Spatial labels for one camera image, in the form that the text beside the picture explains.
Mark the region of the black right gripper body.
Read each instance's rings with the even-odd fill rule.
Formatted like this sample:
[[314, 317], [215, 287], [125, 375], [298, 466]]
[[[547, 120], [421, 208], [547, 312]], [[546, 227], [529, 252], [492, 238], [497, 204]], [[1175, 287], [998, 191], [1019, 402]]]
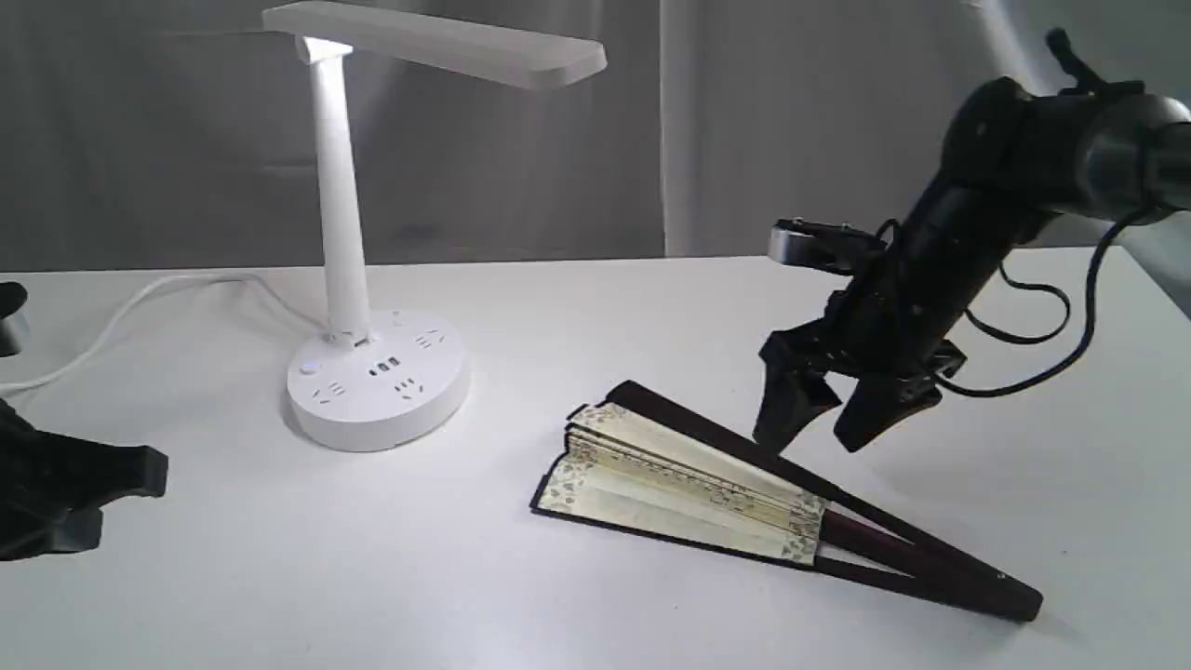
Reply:
[[952, 374], [961, 357], [944, 347], [1010, 250], [1010, 228], [979, 218], [888, 221], [888, 250], [846, 276], [822, 317], [771, 336], [809, 336], [836, 368]]

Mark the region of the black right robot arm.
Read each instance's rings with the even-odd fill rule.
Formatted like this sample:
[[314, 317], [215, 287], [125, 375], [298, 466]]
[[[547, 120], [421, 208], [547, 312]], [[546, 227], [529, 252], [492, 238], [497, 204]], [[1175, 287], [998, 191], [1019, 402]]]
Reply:
[[[897, 422], [934, 408], [943, 392], [1008, 397], [1075, 365], [1093, 339], [1106, 250], [1131, 226], [1187, 211], [1187, 107], [1140, 80], [1102, 79], [1061, 29], [1046, 35], [1072, 87], [1033, 95], [1011, 77], [981, 84], [958, 109], [937, 171], [904, 220], [875, 233], [785, 218], [771, 258], [848, 278], [822, 317], [777, 330], [760, 349], [763, 395], [752, 437], [780, 452], [841, 408], [834, 433], [858, 452]], [[1015, 384], [965, 387], [949, 342], [958, 319], [1000, 342], [1037, 346], [971, 314], [971, 302], [1016, 248], [1058, 217], [1106, 221], [1086, 273], [1075, 351]]]

